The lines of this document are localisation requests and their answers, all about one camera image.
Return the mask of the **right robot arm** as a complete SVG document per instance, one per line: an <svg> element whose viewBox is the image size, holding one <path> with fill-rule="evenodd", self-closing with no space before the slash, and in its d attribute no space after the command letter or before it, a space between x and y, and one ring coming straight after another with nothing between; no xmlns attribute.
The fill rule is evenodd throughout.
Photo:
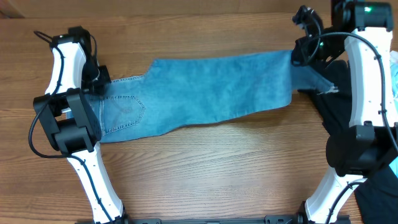
<svg viewBox="0 0 398 224"><path fill-rule="evenodd" d="M352 108L349 126L326 143L328 170L288 223L348 223L340 209L356 188L397 157L397 110L391 88L394 20L387 2L332 1L331 26L301 6L292 18L305 31L297 39L295 66L332 63L347 53Z"/></svg>

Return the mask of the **light blue denim jeans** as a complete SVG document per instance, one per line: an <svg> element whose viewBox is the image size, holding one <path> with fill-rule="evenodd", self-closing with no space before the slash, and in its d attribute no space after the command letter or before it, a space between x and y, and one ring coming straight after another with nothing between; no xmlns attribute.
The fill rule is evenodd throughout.
<svg viewBox="0 0 398 224"><path fill-rule="evenodd" d="M113 80L88 101L101 142L160 136L290 104L295 90L336 93L313 68L296 67L288 50L208 59L156 59L140 76Z"/></svg>

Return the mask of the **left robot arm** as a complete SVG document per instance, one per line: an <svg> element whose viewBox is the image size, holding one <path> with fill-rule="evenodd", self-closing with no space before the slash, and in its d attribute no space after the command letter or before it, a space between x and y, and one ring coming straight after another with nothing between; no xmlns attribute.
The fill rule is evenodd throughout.
<svg viewBox="0 0 398 224"><path fill-rule="evenodd" d="M66 158L77 173L93 212L93 223L129 223L121 199L111 185L103 164L101 125L87 96L101 96L110 82L106 66L97 59L95 38L81 26L66 34L35 35L49 44L53 53L52 77L45 94L34 98L36 113L28 133L33 153L45 157L34 147L32 136L40 123L50 145Z"/></svg>

